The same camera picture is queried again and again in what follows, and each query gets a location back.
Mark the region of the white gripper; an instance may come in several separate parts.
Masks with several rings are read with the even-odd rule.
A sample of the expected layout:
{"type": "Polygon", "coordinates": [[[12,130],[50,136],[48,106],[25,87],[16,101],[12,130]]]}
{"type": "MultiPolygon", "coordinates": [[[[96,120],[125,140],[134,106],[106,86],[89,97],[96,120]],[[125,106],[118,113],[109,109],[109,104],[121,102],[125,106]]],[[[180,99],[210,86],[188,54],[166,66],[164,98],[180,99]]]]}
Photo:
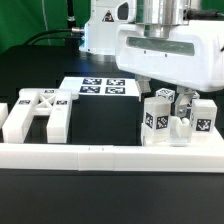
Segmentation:
{"type": "Polygon", "coordinates": [[[177,117],[186,116],[195,90],[224,89],[224,13],[193,0],[123,0],[115,19],[116,63],[138,74],[140,102],[151,93],[150,78],[178,85],[177,117]]]}

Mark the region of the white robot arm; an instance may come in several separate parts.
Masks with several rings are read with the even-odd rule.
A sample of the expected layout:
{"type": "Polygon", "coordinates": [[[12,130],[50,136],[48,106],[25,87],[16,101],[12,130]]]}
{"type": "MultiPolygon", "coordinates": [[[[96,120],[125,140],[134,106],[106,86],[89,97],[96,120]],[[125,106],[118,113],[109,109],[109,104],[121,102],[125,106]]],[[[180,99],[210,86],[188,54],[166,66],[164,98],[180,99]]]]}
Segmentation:
{"type": "Polygon", "coordinates": [[[91,0],[80,51],[175,84],[179,117],[195,91],[224,89],[224,14],[200,0],[91,0]]]}

